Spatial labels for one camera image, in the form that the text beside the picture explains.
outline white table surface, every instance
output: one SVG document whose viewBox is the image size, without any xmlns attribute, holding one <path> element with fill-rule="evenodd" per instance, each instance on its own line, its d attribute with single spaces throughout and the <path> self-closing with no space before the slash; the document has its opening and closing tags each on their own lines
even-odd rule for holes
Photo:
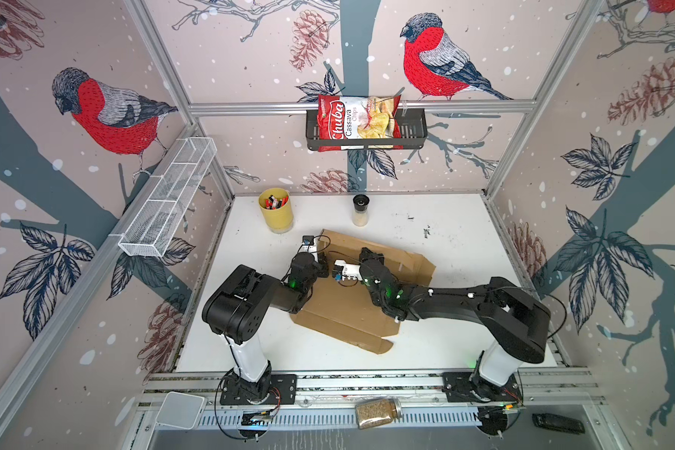
<svg viewBox="0 0 675 450">
<path fill-rule="evenodd" d="M 435 265 L 432 287 L 471 287 L 491 276 L 518 278 L 478 194 L 371 195 L 365 227 L 351 221 L 352 197 L 292 196 L 295 223 L 282 235 L 265 225 L 256 196 L 235 199 L 190 326 L 178 372 L 223 372 L 233 358 L 222 336 L 202 321 L 207 299 L 239 264 L 281 278 L 303 235 L 328 229 L 420 253 Z M 404 321 L 394 346 L 376 355 L 296 325 L 289 314 L 269 308 L 258 330 L 273 370 L 458 369 L 472 366 L 493 342 L 483 325 L 452 319 Z M 549 350 L 541 364 L 556 365 Z"/>
</svg>

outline cardboard sheet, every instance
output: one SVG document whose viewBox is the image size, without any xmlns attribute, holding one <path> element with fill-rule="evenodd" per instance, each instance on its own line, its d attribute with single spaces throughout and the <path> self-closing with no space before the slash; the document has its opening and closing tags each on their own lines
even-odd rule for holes
<svg viewBox="0 0 675 450">
<path fill-rule="evenodd" d="M 330 239 L 326 249 L 329 269 L 333 270 L 336 259 L 349 264 L 357 264 L 360 250 L 369 248 L 375 253 L 385 255 L 385 266 L 401 282 L 417 283 L 429 286 L 435 266 L 426 257 L 393 247 L 383 246 L 324 229 L 322 233 Z M 343 281 L 350 285 L 354 281 Z M 370 300 L 368 289 L 361 283 L 355 286 L 341 286 L 332 278 L 320 278 L 313 285 L 310 301 L 292 321 L 308 329 L 339 339 L 353 346 L 383 354 L 392 348 L 392 342 L 384 339 L 394 336 L 400 330 L 395 319 L 385 315 Z"/>
</svg>

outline spice jar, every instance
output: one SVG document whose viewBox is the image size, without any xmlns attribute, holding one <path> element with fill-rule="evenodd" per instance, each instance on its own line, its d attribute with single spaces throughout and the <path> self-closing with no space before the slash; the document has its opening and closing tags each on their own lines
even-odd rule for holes
<svg viewBox="0 0 675 450">
<path fill-rule="evenodd" d="M 370 199 L 367 195 L 355 195 L 352 198 L 352 205 L 355 207 L 352 210 L 352 223 L 358 227 L 364 227 L 368 223 L 368 203 Z"/>
<path fill-rule="evenodd" d="M 402 409 L 399 400 L 381 398 L 355 406 L 355 415 L 357 416 L 358 428 L 364 430 L 400 419 Z"/>
</svg>

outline pen holder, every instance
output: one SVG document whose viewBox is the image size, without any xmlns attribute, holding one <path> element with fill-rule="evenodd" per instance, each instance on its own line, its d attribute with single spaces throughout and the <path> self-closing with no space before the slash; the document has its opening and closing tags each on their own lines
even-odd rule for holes
<svg viewBox="0 0 675 450">
<path fill-rule="evenodd" d="M 278 210 L 269 210 L 265 207 L 265 201 L 273 195 L 275 198 L 284 199 L 288 197 L 288 203 L 285 203 Z M 268 224 L 270 231 L 273 233 L 285 233 L 292 228 L 293 225 L 293 215 L 292 215 L 292 200 L 291 196 L 288 196 L 289 193 L 285 189 L 279 187 L 273 187 L 268 189 L 260 194 L 258 198 L 258 206 L 260 206 L 260 211 L 262 211 L 262 216 L 265 218 L 265 223 Z"/>
</svg>

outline red bird illustration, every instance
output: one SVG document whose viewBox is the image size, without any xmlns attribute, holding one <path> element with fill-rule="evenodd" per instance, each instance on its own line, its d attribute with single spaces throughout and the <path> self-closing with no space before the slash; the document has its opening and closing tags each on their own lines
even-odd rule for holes
<svg viewBox="0 0 675 450">
<path fill-rule="evenodd" d="M 150 175 L 143 169 L 143 151 L 158 139 L 162 119 L 178 108 L 150 100 L 131 89 L 111 87 L 74 67 L 64 69 L 55 77 L 52 94 L 60 113 L 70 111 L 103 149 L 140 157 L 140 168 L 132 175 L 133 182 L 139 174 Z"/>
<path fill-rule="evenodd" d="M 665 26 L 662 29 L 665 29 L 667 27 L 670 27 L 672 24 L 668 22 L 667 15 L 670 14 L 671 12 L 675 11 L 675 0 L 641 0 L 642 3 L 645 3 L 648 5 L 648 12 L 657 12 L 660 14 L 665 14 Z M 637 0 L 625 0 L 622 3 L 618 3 L 617 5 L 614 5 L 612 8 L 613 9 L 618 9 L 621 8 L 622 6 L 625 5 L 630 5 L 630 3 L 637 2 Z"/>
<path fill-rule="evenodd" d="M 428 95 L 450 100 L 457 92 L 483 91 L 501 100 L 511 100 L 492 88 L 477 71 L 467 52 L 450 40 L 437 14 L 419 13 L 407 21 L 400 33 L 405 38 L 405 77 Z"/>
</svg>

